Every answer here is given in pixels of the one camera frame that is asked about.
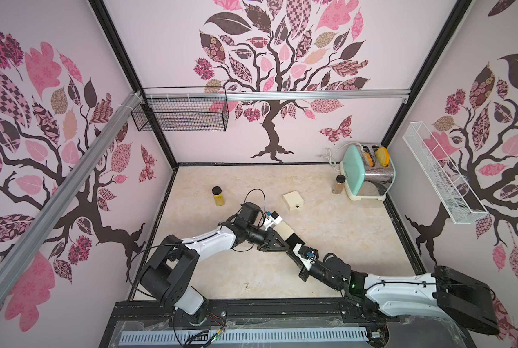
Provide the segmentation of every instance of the beige floor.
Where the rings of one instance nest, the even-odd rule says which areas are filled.
[[[261,188],[267,210],[276,211],[320,257],[332,252],[352,269],[378,275],[414,275],[383,203],[353,202],[336,195],[338,173],[328,165],[203,166],[179,169],[160,221],[154,245],[164,237],[192,237],[213,230],[240,208],[246,193]],[[226,205],[216,206],[211,189],[220,186]],[[298,191],[305,203],[289,212],[282,195]],[[263,206],[260,191],[249,201]],[[236,249],[247,249],[247,242]],[[223,251],[197,265],[190,285],[208,298],[277,298],[340,296],[299,269],[284,253]],[[136,300],[149,297],[137,292]]]

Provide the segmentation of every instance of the spice jar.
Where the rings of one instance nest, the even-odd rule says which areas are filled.
[[[214,204],[217,206],[224,205],[224,197],[222,196],[222,189],[219,186],[213,187]]]
[[[334,184],[332,184],[332,193],[339,194],[342,193],[344,189],[344,182],[346,181],[346,177],[344,175],[337,175],[336,180],[334,180]]]

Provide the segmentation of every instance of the white wire basket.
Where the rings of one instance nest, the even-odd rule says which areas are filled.
[[[489,212],[423,122],[411,122],[402,137],[455,224],[471,224]]]

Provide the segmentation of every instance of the aluminum rail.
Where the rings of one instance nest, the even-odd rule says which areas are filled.
[[[0,303],[6,299],[13,285],[35,257],[46,237],[75,198],[87,176],[95,168],[102,154],[124,126],[131,115],[131,108],[135,108],[136,105],[141,103],[140,98],[140,92],[131,93],[122,104],[125,106],[116,109],[99,137],[91,144],[79,163],[58,187],[48,203],[42,207],[39,215],[25,233],[18,238],[12,250],[0,263]]]

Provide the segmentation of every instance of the black wire basket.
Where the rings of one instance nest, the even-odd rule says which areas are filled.
[[[176,91],[187,88],[205,88],[206,91],[209,89],[208,87],[160,88],[165,90],[176,88]],[[131,117],[139,131],[153,130],[153,123],[163,131],[226,131],[228,124],[226,90],[223,87],[215,87],[213,90],[215,91],[213,93],[160,94],[159,97],[147,95],[146,103],[134,108]]]

